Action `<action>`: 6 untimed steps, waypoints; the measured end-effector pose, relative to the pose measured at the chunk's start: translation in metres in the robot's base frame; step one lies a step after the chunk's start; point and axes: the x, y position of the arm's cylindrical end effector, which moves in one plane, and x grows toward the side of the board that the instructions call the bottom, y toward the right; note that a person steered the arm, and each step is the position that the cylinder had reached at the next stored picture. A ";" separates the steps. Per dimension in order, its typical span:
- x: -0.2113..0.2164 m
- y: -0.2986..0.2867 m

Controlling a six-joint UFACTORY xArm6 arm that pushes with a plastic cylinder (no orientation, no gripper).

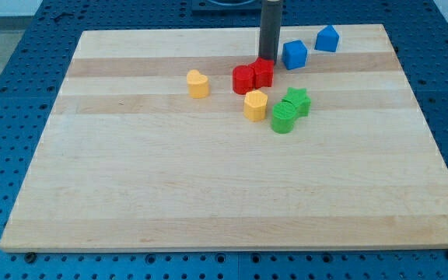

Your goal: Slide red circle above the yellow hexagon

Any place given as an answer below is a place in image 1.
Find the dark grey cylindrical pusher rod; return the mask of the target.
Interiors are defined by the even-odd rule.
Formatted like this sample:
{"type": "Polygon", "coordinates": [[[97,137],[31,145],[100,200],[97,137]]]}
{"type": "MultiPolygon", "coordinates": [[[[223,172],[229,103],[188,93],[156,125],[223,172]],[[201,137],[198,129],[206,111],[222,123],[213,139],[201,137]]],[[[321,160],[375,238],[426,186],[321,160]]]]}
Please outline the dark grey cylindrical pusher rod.
{"type": "Polygon", "coordinates": [[[274,63],[276,63],[278,57],[282,8],[282,0],[262,1],[258,56],[266,60],[272,60],[274,63]]]}

